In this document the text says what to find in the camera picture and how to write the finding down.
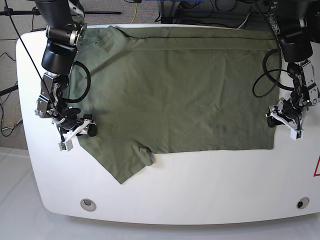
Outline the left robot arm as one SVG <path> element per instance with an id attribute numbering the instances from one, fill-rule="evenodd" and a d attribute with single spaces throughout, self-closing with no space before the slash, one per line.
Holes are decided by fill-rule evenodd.
<path id="1" fill-rule="evenodd" d="M 312 43 L 320 41 L 320 2 L 318 0 L 270 0 L 268 12 L 263 17 L 272 29 L 277 47 L 269 51 L 263 61 L 263 75 L 282 90 L 290 92 L 288 99 L 280 98 L 271 105 L 266 114 L 270 128 L 285 125 L 290 128 L 291 138 L 303 136 L 303 122 L 310 107 L 320 103 L 320 82 L 315 79 L 315 70 L 310 61 Z M 268 58 L 278 53 L 286 62 L 286 72 L 293 86 L 280 83 L 267 69 Z"/>

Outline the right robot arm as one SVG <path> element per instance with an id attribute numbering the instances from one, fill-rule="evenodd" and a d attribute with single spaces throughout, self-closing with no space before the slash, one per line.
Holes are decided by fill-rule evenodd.
<path id="1" fill-rule="evenodd" d="M 40 118 L 52 119 L 60 136 L 72 132 L 74 136 L 94 137 L 97 126 L 92 115 L 78 117 L 81 110 L 68 106 L 81 102 L 91 87 L 88 68 L 75 60 L 87 29 L 84 8 L 78 0 L 37 0 L 35 5 L 47 25 L 47 44 L 41 62 L 46 72 L 41 78 L 35 113 Z M 74 66 L 86 73 L 86 88 L 76 99 L 65 98 L 64 91 L 69 86 L 69 74 Z"/>

